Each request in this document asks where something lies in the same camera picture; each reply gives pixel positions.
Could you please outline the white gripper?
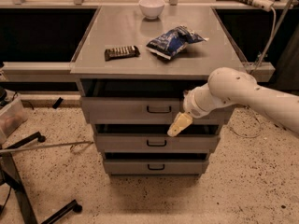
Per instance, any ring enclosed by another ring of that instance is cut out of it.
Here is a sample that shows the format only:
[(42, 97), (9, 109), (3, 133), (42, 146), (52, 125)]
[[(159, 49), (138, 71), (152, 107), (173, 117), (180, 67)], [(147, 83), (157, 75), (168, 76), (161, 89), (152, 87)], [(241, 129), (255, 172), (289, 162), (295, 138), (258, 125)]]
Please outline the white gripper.
[(207, 115), (207, 112), (197, 104), (197, 100), (201, 97), (198, 90), (183, 92), (183, 110), (185, 113), (178, 112), (173, 123), (170, 125), (167, 134), (171, 137), (177, 136), (180, 132), (188, 128), (192, 124), (192, 119), (200, 119)]

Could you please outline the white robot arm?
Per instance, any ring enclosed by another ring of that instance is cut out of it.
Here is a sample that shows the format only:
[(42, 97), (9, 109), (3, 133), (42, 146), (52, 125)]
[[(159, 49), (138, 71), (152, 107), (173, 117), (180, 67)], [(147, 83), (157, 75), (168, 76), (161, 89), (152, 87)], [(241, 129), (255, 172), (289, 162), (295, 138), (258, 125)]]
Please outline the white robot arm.
[(205, 85), (187, 91), (183, 111), (178, 112), (167, 134), (177, 136), (195, 119), (230, 105), (247, 106), (278, 127), (299, 135), (298, 96), (260, 86), (252, 75), (228, 67), (214, 70)]

